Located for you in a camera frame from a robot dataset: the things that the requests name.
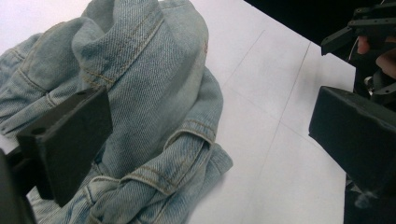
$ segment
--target white table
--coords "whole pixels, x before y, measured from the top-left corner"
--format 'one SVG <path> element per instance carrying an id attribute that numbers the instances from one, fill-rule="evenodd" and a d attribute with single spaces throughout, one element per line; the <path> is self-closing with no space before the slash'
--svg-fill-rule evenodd
<path id="1" fill-rule="evenodd" d="M 0 53 L 88 2 L 3 1 Z M 234 167 L 189 223 L 343 223 L 345 172 L 308 125 L 319 87 L 351 91 L 354 68 L 242 0 L 192 2 L 209 28 L 206 65 L 224 95 L 217 141 Z"/>

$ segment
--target jeans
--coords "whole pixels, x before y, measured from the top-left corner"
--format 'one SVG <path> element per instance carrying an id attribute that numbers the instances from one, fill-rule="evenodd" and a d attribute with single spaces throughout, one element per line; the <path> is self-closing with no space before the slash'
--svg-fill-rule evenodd
<path id="1" fill-rule="evenodd" d="M 215 143 L 222 95 L 207 41 L 187 0 L 93 0 L 0 56 L 0 132 L 11 141 L 73 93 L 108 92 L 113 134 L 67 205 L 31 192 L 39 223 L 186 219 L 233 165 Z"/>

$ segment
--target denim jacket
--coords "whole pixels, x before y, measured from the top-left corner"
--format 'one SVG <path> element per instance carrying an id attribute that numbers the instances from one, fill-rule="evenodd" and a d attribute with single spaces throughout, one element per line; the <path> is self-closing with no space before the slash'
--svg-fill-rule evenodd
<path id="1" fill-rule="evenodd" d="M 0 57 L 0 131 L 12 141 L 73 93 L 108 91 L 113 134 L 67 205 L 33 190 L 39 223 L 186 220 L 233 165 L 215 143 L 222 96 L 207 37 L 187 0 L 93 0 Z"/>

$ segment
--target white tabletop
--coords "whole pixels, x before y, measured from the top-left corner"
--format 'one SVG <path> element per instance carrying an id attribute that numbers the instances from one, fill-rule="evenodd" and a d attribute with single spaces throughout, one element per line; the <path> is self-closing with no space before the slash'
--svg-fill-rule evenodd
<path id="1" fill-rule="evenodd" d="M 3 0 L 0 54 L 88 2 Z M 345 172 L 308 125 L 319 87 L 351 91 L 354 68 L 242 0 L 192 2 L 209 28 L 206 65 L 224 95 L 217 141 L 234 167 L 189 223 L 342 224 Z"/>

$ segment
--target human hand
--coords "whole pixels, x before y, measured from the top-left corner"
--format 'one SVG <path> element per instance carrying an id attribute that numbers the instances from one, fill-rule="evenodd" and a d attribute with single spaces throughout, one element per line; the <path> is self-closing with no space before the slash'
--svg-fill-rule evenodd
<path id="1" fill-rule="evenodd" d="M 389 36 L 386 42 L 396 43 L 396 37 Z M 370 50 L 370 45 L 367 41 L 367 36 L 359 36 L 358 53 L 365 54 L 369 50 Z M 384 54 L 380 55 L 375 62 L 385 74 L 396 79 L 396 48 L 391 49 L 385 52 Z"/>

